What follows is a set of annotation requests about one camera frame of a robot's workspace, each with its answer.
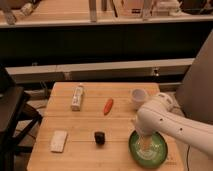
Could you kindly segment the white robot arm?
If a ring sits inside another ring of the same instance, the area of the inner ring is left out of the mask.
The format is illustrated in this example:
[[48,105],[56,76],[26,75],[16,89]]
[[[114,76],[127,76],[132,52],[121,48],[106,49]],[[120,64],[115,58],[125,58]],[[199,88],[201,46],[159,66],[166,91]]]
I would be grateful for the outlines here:
[[137,111],[133,125],[140,136],[159,131],[213,157],[213,125],[178,116],[171,112],[173,99],[157,93]]

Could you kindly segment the tan wooden stick gripper finger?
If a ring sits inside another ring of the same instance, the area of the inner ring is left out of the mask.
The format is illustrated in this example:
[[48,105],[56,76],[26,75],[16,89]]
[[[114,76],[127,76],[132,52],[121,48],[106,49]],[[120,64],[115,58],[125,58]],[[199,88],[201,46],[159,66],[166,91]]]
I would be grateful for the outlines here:
[[142,150],[148,150],[150,148],[152,138],[150,136],[142,136],[140,138],[140,145]]

